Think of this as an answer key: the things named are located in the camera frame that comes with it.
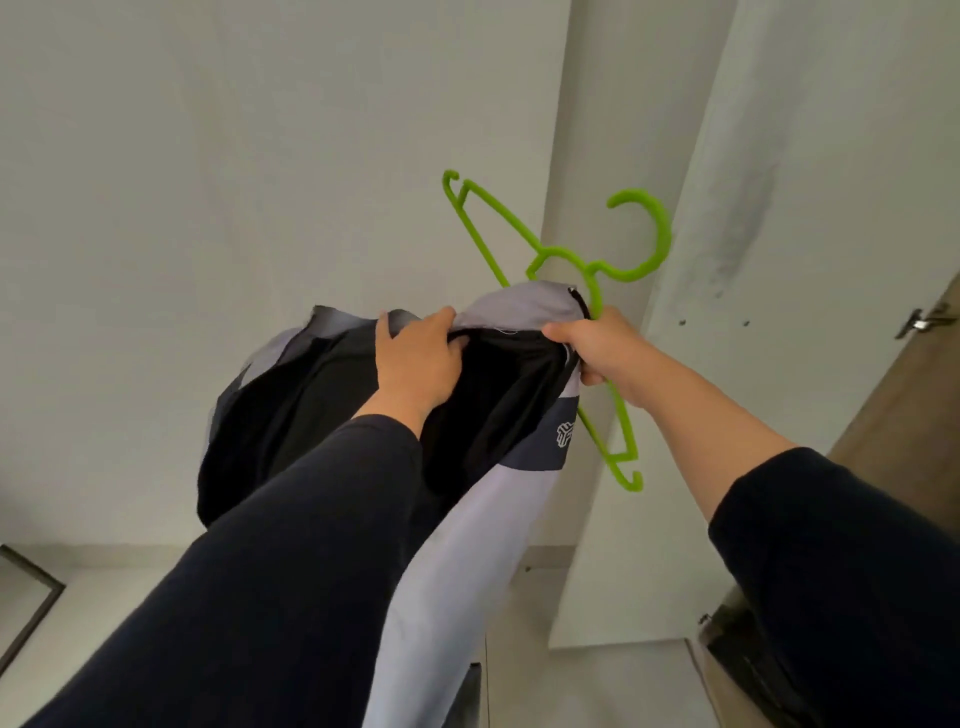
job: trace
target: logo on sleeve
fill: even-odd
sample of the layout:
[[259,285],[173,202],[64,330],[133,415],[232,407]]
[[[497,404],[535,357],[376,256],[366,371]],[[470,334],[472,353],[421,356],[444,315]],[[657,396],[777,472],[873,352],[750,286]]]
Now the logo on sleeve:
[[561,448],[565,448],[570,443],[570,438],[573,436],[573,423],[561,423],[557,427],[557,445]]

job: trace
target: door hinge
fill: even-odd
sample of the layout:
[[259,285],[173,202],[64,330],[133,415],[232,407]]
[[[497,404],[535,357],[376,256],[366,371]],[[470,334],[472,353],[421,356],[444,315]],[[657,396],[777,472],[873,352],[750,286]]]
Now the door hinge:
[[898,333],[894,338],[902,339],[910,331],[919,331],[923,333],[925,331],[930,331],[932,328],[936,327],[948,327],[957,322],[957,319],[960,316],[956,314],[948,313],[950,310],[949,303],[937,303],[933,308],[930,309],[930,312],[924,316],[924,310],[922,308],[914,308],[913,312],[910,314],[910,317],[906,320],[902,327],[900,327],[900,333]]

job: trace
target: green plastic hanger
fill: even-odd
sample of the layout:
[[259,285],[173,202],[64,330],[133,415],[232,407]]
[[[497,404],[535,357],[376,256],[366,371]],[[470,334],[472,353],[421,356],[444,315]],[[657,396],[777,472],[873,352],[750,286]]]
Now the green plastic hanger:
[[[635,280],[640,280],[644,276],[656,271],[670,252],[670,241],[672,239],[670,215],[657,198],[647,194],[642,189],[624,189],[607,200],[607,207],[610,209],[623,205],[624,203],[638,203],[639,205],[643,205],[657,226],[657,245],[653,254],[636,268],[632,268],[629,271],[622,271],[614,268],[603,260],[593,260],[590,263],[585,263],[577,254],[567,248],[541,245],[537,237],[517,219],[516,215],[504,207],[490,192],[473,180],[464,180],[463,184],[460,185],[460,193],[455,193],[450,186],[450,182],[459,179],[460,174],[458,172],[452,169],[446,170],[444,172],[444,194],[450,201],[450,204],[453,205],[453,209],[456,211],[460,221],[464,224],[464,227],[467,228],[470,237],[473,238],[473,242],[480,251],[480,255],[487,261],[487,265],[490,266],[497,281],[504,288],[509,287],[510,282],[507,280],[507,277],[503,275],[503,270],[497,264],[496,259],[493,257],[487,244],[483,241],[483,238],[480,237],[480,233],[464,209],[464,205],[467,202],[467,195],[470,192],[492,207],[500,217],[507,221],[511,228],[520,233],[520,236],[526,240],[527,243],[530,244],[530,247],[537,253],[537,257],[534,258],[534,261],[527,268],[528,279],[536,280],[537,271],[543,263],[551,257],[561,257],[580,271],[580,275],[583,276],[584,283],[587,285],[590,315],[593,316],[593,318],[597,318],[603,310],[603,295],[600,292],[600,284],[596,279],[597,272],[603,273],[608,278],[621,283],[630,283]],[[607,449],[607,443],[600,437],[596,427],[593,426],[587,417],[587,413],[584,412],[583,407],[577,408],[577,414],[580,415],[584,427],[587,428],[590,438],[593,440],[597,449],[600,450],[601,457],[603,457],[607,467],[610,468],[616,481],[623,486],[624,489],[636,492],[643,488],[643,475],[641,475],[639,471],[634,471],[633,479],[630,479],[620,470],[620,463],[628,460],[636,460],[634,426],[630,422],[630,415],[627,414],[627,407],[623,403],[623,398],[620,397],[616,388],[609,382],[608,386],[610,387],[613,397],[616,419],[623,432],[623,442],[626,447],[623,452],[610,452]]]

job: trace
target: jacket sleeve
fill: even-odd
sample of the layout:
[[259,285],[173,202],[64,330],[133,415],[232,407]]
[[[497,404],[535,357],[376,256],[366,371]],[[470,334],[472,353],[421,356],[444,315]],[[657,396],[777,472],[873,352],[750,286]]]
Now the jacket sleeve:
[[405,426],[343,425],[216,521],[27,725],[359,726],[420,472]]
[[738,479],[709,529],[827,725],[960,725],[960,550],[810,449]]

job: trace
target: person's left hand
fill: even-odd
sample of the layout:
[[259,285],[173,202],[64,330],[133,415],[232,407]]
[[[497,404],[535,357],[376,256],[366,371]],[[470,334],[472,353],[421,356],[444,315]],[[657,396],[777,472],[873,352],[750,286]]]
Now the person's left hand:
[[441,308],[390,335],[387,315],[376,323],[376,393],[354,415],[382,414],[420,437],[434,407],[447,401],[460,378],[466,336],[447,343],[456,311]]

